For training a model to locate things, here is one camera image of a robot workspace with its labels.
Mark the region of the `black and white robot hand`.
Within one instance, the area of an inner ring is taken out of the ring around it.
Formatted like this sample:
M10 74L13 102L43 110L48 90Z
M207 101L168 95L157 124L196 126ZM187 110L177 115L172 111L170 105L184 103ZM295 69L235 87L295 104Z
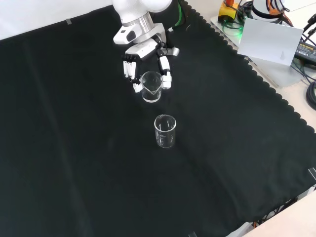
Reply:
M137 62L143 61L152 55L158 58L160 74L162 75L162 88L170 89L172 85L172 75L167 56L178 56L180 49L168 48L158 36L153 36L142 43L137 43L130 47L122 57L124 76L133 83L136 93L143 89L140 79L137 78Z

